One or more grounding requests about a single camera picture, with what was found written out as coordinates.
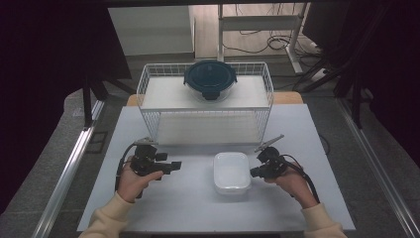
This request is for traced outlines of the dark curtain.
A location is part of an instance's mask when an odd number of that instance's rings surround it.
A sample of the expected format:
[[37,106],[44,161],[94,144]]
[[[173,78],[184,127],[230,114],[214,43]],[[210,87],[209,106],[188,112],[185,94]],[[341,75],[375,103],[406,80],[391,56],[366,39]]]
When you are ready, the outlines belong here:
[[356,51],[380,4],[383,18],[357,60],[370,110],[420,167],[420,0],[327,0],[310,6],[303,35],[333,67]]
[[105,0],[0,0],[0,214],[49,141],[64,99],[130,77]]

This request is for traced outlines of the white desk frame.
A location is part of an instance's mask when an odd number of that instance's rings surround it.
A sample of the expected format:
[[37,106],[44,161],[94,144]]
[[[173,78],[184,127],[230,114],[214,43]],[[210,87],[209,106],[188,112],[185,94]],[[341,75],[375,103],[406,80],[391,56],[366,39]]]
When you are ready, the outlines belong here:
[[218,6],[218,50],[217,60],[224,60],[223,34],[232,31],[289,31],[290,41],[285,50],[296,74],[303,69],[295,52],[298,35],[301,30],[307,4],[304,3],[297,15],[276,16],[223,16],[223,5]]

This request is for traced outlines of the black metal stand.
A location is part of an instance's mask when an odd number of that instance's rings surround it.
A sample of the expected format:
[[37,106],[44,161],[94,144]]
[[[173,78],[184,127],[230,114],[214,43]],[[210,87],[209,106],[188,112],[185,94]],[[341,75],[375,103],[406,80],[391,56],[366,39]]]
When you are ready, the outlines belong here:
[[93,125],[93,112],[91,103],[91,94],[94,94],[97,100],[104,101],[108,97],[108,91],[105,87],[104,82],[109,82],[117,88],[122,89],[129,95],[135,93],[135,89],[124,84],[120,80],[112,77],[93,77],[85,76],[83,87],[82,87],[82,98],[83,98],[83,112],[84,112],[84,126],[83,130],[87,131]]
[[[366,13],[363,16],[349,18],[348,13],[346,15],[346,21],[353,22],[357,26],[349,31],[349,35],[341,44],[338,44],[333,50],[324,54],[321,60],[303,75],[293,87],[294,91],[307,93],[338,78],[333,93],[336,97],[342,98],[349,92],[352,92],[351,118],[359,128],[362,127],[360,108],[362,102],[361,66],[363,55],[366,53],[368,44],[371,42],[374,33],[377,31],[390,6],[388,0],[372,0],[371,2],[368,0],[360,0],[359,2],[356,0],[350,1],[351,6],[363,3],[366,4]],[[318,81],[312,82],[304,87],[299,87],[304,80],[308,80],[310,76],[315,74],[315,69],[321,68],[322,66],[329,66],[330,71]]]

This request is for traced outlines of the white rectangular container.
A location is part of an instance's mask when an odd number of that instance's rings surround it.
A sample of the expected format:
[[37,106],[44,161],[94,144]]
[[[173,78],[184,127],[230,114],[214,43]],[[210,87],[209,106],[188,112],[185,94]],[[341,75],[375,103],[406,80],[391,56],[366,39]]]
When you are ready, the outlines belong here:
[[219,153],[213,160],[215,189],[220,194],[245,194],[251,187],[250,163],[244,153]]

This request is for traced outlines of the person's right hand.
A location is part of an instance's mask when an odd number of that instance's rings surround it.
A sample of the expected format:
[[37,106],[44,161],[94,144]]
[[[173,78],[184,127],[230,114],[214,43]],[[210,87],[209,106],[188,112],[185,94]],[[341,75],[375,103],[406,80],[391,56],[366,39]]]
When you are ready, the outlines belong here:
[[288,168],[278,178],[266,178],[267,183],[274,183],[289,193],[303,209],[313,207],[318,204],[307,181],[294,169]]

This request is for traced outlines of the white cabinet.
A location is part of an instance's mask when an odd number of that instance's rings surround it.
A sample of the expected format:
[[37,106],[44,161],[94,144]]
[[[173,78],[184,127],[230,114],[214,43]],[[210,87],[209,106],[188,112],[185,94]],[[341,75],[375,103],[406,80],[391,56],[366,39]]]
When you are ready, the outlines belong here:
[[194,52],[188,6],[109,8],[125,56]]

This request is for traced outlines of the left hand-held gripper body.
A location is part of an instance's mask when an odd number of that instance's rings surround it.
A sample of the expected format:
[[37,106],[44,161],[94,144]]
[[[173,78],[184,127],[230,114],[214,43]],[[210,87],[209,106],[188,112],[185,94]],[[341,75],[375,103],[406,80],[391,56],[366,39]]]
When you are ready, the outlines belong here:
[[148,175],[149,167],[155,163],[157,148],[154,147],[154,141],[150,138],[144,138],[135,143],[135,155],[131,158],[130,167],[138,176]]

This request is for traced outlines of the white wire shelf rack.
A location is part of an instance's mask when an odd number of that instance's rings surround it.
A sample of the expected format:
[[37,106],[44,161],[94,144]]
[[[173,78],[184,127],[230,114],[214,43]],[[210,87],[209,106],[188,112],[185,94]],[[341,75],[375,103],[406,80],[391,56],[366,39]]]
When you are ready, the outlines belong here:
[[161,145],[258,144],[263,140],[273,86],[264,62],[232,62],[237,80],[218,99],[189,87],[189,63],[148,63],[137,102],[153,140]]

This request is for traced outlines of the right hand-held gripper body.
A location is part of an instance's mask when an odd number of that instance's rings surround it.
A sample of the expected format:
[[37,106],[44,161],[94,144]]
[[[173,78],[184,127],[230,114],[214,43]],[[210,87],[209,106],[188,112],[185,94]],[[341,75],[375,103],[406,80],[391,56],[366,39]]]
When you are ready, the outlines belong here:
[[273,143],[282,139],[283,135],[270,139],[259,145],[255,152],[259,153],[257,159],[262,163],[256,168],[263,169],[264,179],[276,179],[280,177],[287,169],[284,157],[272,146]]

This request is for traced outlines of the round container with dark lid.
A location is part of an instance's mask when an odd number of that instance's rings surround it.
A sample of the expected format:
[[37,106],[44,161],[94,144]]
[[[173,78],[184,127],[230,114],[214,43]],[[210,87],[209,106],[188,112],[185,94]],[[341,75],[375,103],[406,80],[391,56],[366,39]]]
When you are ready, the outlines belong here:
[[237,83],[235,70],[225,62],[202,60],[194,63],[184,73],[183,84],[192,95],[205,102],[224,100]]

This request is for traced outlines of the aluminium rail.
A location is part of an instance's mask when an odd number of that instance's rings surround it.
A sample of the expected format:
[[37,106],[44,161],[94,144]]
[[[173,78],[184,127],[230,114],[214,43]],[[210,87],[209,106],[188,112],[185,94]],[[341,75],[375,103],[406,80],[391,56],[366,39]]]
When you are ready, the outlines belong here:
[[358,127],[351,115],[351,108],[345,99],[338,99],[337,104],[352,131],[359,147],[361,148],[367,163],[379,183],[386,199],[388,200],[397,220],[404,230],[407,238],[420,238],[420,228],[417,225],[414,216],[409,209],[406,201],[401,193],[397,190],[389,175],[385,171],[383,165],[368,141],[365,132]]
[[55,185],[55,188],[52,191],[49,202],[47,203],[46,208],[31,238],[49,237],[58,213],[63,205],[63,202],[78,170],[81,159],[86,151],[87,145],[93,135],[104,105],[104,101],[97,100],[94,103],[93,108],[89,110],[89,112],[92,114],[91,125],[80,132],[77,141],[71,151],[71,154],[63,168],[63,171]]

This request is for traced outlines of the white power strip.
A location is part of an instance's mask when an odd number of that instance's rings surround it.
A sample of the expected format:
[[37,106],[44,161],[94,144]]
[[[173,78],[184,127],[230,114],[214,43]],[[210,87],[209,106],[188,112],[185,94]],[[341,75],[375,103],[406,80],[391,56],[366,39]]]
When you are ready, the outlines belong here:
[[322,77],[324,77],[325,75],[329,73],[330,73],[329,69],[321,68],[311,77],[311,81],[318,81],[319,79],[321,79]]

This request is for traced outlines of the person's left hand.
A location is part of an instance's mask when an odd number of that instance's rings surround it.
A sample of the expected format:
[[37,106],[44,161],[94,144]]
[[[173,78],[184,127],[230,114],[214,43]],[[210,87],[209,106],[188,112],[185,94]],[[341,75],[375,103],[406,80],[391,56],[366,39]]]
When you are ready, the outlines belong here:
[[127,162],[122,169],[117,193],[127,202],[134,203],[149,183],[158,180],[163,176],[162,171],[154,172],[140,177],[131,169],[131,163]]

